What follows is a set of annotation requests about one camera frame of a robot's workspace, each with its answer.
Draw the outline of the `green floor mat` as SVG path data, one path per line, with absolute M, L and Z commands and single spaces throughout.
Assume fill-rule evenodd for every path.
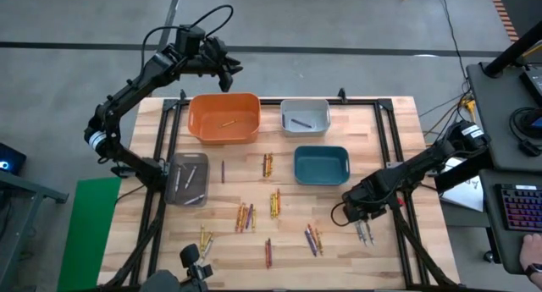
M 121 179 L 80 180 L 75 189 L 58 292 L 97 285 Z

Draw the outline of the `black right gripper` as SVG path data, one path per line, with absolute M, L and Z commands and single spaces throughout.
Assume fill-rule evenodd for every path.
M 362 225 L 375 223 L 376 218 L 386 214 L 385 205 L 391 194 L 383 175 L 371 175 L 353 187 L 353 218 Z

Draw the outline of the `black desk device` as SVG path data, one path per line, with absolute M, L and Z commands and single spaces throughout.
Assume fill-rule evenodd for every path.
M 539 107 L 542 107 L 542 70 L 525 70 L 520 74 L 519 78 L 528 94 L 534 99 L 534 102 Z

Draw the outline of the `black monitor pole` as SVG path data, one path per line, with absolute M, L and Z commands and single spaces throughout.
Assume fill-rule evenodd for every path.
M 539 21 L 528 32 L 510 45 L 491 63 L 483 66 L 483 72 L 492 78 L 497 77 L 501 72 L 520 58 L 527 50 L 533 47 L 542 39 L 542 20 Z

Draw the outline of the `grey keyboard tray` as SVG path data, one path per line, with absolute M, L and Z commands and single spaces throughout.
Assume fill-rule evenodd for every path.
M 498 198 L 497 184 L 542 185 L 542 177 L 535 174 L 514 172 L 498 172 L 483 169 L 478 174 L 484 190 L 484 204 L 487 210 L 489 225 L 495 244 L 492 251 L 500 259 L 505 270 L 510 274 L 522 274 L 519 262 L 523 237 L 526 234 L 541 234 L 529 231 L 507 230 L 502 217 L 501 203 Z

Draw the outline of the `orange plastic bin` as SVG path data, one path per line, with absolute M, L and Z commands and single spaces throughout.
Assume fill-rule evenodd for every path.
M 219 128 L 234 119 L 236 124 Z M 260 123 L 260 99 L 252 93 L 204 94 L 190 101 L 188 130 L 203 145 L 252 143 Z

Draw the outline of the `black headset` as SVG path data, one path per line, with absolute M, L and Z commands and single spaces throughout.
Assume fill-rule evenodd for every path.
M 528 157 L 542 155 L 542 107 L 520 107 L 509 116 L 509 129 L 517 140 L 518 149 Z

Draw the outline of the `grey workstation desk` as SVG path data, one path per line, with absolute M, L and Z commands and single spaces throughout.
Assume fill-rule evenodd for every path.
M 493 167 L 506 171 L 542 172 L 542 155 L 529 157 L 518 148 L 510 131 L 510 115 L 521 107 L 536 107 L 520 80 L 522 68 L 504 69 L 501 76 L 487 76 L 481 64 L 466 67 L 485 134 L 491 138 L 489 154 Z

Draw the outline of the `person's hand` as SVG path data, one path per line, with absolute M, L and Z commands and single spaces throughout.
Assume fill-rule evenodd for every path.
M 541 234 L 526 234 L 523 237 L 519 260 L 523 269 L 531 264 L 542 264 Z

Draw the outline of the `black workstation beam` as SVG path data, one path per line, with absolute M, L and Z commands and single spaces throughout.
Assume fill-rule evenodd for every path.
M 477 176 L 480 170 L 492 168 L 493 163 L 488 154 L 469 158 L 454 168 L 437 175 L 434 178 L 436 189 L 439 193 L 443 193 Z

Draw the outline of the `teal plastic bin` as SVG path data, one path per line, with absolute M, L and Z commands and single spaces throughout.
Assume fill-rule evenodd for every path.
M 294 175 L 301 185 L 342 185 L 350 178 L 350 158 L 342 146 L 298 146 Z

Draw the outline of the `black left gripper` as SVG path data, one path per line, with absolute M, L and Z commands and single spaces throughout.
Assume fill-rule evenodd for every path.
M 229 92 L 233 85 L 233 74 L 243 70 L 240 61 L 228 56 L 225 43 L 216 36 L 206 39 L 200 46 L 199 53 L 189 59 L 185 65 L 187 74 L 218 76 L 218 85 L 222 92 Z

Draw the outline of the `black box with blue light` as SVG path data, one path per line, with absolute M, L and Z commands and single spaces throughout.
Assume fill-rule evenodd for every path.
M 27 156 L 14 148 L 0 143 L 0 171 L 20 175 Z

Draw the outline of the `white plastic bin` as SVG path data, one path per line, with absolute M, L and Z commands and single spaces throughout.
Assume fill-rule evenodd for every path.
M 282 131 L 287 137 L 324 136 L 331 125 L 329 103 L 326 100 L 284 100 L 280 103 L 280 115 Z M 291 118 L 310 124 L 312 128 L 294 124 Z

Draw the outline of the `grey metal bench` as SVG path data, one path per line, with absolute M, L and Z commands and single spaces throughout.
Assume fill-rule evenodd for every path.
M 44 199 L 64 204 L 69 195 L 0 171 L 0 292 L 12 286 L 23 246 Z

